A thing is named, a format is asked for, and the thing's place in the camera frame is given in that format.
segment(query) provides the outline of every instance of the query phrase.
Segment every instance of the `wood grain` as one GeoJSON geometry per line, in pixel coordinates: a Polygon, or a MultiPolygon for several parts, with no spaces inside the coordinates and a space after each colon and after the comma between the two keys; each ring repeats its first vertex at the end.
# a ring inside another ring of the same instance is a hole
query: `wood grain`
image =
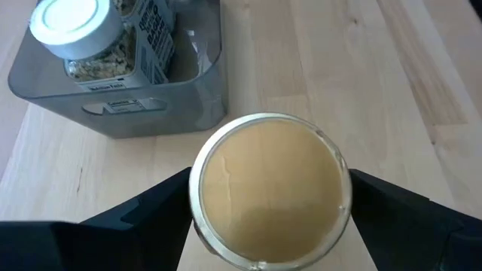
{"type": "MultiPolygon", "coordinates": [[[[482,28],[466,0],[222,3],[230,113],[220,125],[259,111],[297,115],[351,168],[482,218],[482,28]]],[[[192,165],[215,129],[112,140],[8,91],[34,5],[0,4],[11,26],[0,29],[0,219],[82,221],[192,165]]],[[[178,269],[235,270],[192,228],[178,269]]],[[[352,221],[308,268],[321,269],[376,269],[352,221]]]]}

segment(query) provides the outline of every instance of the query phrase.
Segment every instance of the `gray bin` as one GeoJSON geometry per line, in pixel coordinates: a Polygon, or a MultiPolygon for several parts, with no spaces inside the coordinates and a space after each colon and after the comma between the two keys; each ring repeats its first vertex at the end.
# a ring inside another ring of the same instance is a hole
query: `gray bin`
{"type": "Polygon", "coordinates": [[[183,1],[176,9],[176,53],[168,84],[85,92],[67,77],[63,60],[27,29],[8,76],[10,89],[22,99],[116,139],[209,129],[227,110],[220,3],[183,1]],[[126,99],[151,99],[160,106],[120,114],[103,108],[106,102],[126,99]]]}

